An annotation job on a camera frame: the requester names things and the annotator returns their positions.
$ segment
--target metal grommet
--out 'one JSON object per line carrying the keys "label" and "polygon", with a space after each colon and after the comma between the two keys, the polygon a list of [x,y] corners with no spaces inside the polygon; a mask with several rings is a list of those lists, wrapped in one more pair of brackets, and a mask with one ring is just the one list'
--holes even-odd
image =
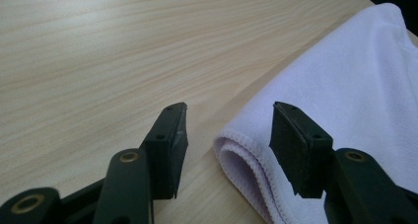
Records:
{"label": "metal grommet", "polygon": [[355,162],[365,162],[366,161],[366,157],[363,154],[361,154],[359,152],[356,152],[356,151],[346,152],[345,157],[352,160],[352,161],[355,161]]}
{"label": "metal grommet", "polygon": [[31,194],[16,202],[10,211],[14,214],[27,213],[40,206],[44,200],[45,196],[43,194]]}
{"label": "metal grommet", "polygon": [[139,154],[136,152],[123,153],[119,158],[120,162],[122,163],[130,163],[138,159],[139,159]]}

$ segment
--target clamp jaw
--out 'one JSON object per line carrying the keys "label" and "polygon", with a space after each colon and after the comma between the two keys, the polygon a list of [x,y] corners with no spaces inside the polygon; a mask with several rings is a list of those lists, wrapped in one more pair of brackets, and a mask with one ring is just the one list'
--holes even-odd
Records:
{"label": "clamp jaw", "polygon": [[104,179],[62,199],[51,187],[21,192],[1,206],[0,223],[154,223],[153,199],[177,195],[188,146],[186,108],[166,107],[139,148],[112,157]]}
{"label": "clamp jaw", "polygon": [[332,137],[299,108],[274,104],[270,148],[295,194],[321,198],[329,223],[418,223],[418,195],[398,187],[369,154],[332,149]]}

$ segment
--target folded cloth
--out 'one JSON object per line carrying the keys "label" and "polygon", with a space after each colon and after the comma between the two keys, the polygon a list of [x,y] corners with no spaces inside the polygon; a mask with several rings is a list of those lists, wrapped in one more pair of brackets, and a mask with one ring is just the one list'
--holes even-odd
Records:
{"label": "folded cloth", "polygon": [[214,150],[232,183],[268,223],[326,223],[322,199],[294,195],[272,150],[273,104],[299,107],[333,148],[372,155],[418,192],[418,48],[392,4],[367,8],[257,93],[219,133]]}

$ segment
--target table surface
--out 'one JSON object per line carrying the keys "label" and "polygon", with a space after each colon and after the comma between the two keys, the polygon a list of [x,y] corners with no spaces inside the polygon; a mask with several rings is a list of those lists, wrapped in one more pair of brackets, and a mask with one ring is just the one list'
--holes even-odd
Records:
{"label": "table surface", "polygon": [[177,199],[156,223],[263,223],[223,173],[217,132],[369,0],[0,0],[0,203],[64,197],[186,102]]}

